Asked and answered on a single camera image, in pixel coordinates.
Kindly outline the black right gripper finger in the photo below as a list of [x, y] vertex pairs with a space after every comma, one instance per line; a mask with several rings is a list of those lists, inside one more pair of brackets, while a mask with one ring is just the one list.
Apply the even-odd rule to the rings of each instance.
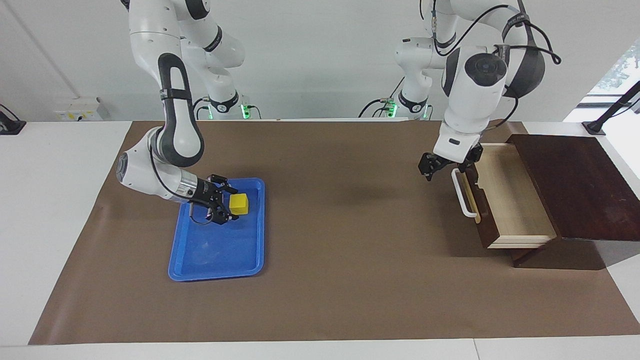
[[208, 223], [222, 225], [228, 223], [228, 221], [235, 221], [240, 218], [239, 215], [233, 214], [223, 202], [209, 203], [206, 205], [206, 208], [206, 221], [208, 221]]
[[226, 177], [217, 174], [211, 174], [209, 176], [209, 181], [217, 186], [217, 192], [219, 193], [226, 192], [232, 195], [238, 193], [238, 190], [235, 187], [231, 187], [231, 185], [229, 184], [229, 180]]

